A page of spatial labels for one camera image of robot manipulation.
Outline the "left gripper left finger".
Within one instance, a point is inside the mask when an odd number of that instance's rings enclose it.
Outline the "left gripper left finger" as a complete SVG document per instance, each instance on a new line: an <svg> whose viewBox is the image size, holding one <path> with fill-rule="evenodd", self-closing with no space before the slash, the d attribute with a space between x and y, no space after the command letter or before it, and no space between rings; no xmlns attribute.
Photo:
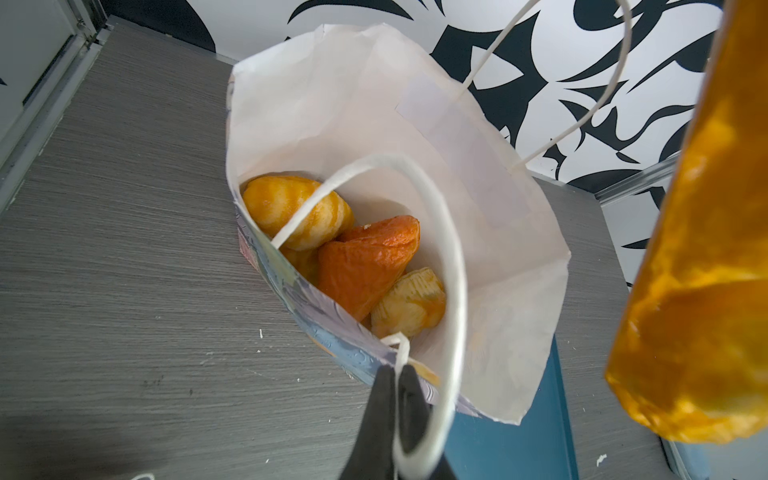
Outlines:
<svg viewBox="0 0 768 480"><path fill-rule="evenodd" d="M341 480L393 480L396 383L391 366L378 369L350 457Z"/></svg>

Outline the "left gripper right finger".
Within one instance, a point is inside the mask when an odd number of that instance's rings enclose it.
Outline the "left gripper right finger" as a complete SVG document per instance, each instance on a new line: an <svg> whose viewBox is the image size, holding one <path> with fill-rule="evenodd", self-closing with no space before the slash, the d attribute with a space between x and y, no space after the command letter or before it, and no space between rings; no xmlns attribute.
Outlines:
<svg viewBox="0 0 768 480"><path fill-rule="evenodd" d="M422 440L431 415L431 406L424 398L419 377L411 365L405 365L400 373L396 401L398 433L395 438L401 441L403 451L409 453Z"/></svg>

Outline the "rectangular pastry bread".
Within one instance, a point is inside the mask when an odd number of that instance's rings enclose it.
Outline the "rectangular pastry bread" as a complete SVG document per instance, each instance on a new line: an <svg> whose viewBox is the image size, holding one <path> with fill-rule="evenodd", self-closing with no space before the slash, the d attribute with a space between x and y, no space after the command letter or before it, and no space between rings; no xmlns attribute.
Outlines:
<svg viewBox="0 0 768 480"><path fill-rule="evenodd" d="M371 312L371 331L378 338L402 333L407 338L437 326L445 315L442 282L428 268L400 277Z"/></svg>

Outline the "orange triangular bread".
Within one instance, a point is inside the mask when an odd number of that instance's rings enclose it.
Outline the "orange triangular bread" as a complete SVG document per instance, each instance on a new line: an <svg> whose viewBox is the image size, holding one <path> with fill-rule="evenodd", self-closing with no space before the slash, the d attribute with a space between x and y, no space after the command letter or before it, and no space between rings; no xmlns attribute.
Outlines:
<svg viewBox="0 0 768 480"><path fill-rule="evenodd" d="M401 215L355 227L319 249L319 290L363 321L419 249L418 219Z"/></svg>

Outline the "small croissant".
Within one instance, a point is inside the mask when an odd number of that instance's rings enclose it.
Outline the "small croissant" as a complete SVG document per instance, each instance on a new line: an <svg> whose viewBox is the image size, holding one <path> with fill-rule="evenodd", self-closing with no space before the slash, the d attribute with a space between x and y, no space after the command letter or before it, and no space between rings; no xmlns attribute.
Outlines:
<svg viewBox="0 0 768 480"><path fill-rule="evenodd" d="M319 260L316 249L297 251L281 247L280 252L302 277L310 284L317 285L319 280Z"/></svg>

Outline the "long braided bread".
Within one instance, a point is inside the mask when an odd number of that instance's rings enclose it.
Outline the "long braided bread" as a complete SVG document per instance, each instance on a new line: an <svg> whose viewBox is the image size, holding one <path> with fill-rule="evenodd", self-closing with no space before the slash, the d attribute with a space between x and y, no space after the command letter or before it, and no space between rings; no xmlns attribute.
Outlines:
<svg viewBox="0 0 768 480"><path fill-rule="evenodd" d="M605 370L660 437L767 425L767 5L730 1Z"/></svg>

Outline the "floral paper bag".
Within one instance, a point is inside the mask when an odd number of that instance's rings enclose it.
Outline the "floral paper bag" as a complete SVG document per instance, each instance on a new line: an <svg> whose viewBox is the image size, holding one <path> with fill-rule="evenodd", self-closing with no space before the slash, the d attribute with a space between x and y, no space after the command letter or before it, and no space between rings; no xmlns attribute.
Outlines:
<svg viewBox="0 0 768 480"><path fill-rule="evenodd" d="M323 25L236 64L227 94L226 178L242 254L297 323L341 365L375 380L411 365L431 415L415 449L393 441L397 478L435 475L457 413L518 424L549 357L570 253L542 190L453 80L386 24ZM242 193L261 176L321 186L274 237ZM280 252L329 193L360 221L395 213L422 225L417 267L447 293L444 319L413 340L376 338Z"/></svg>

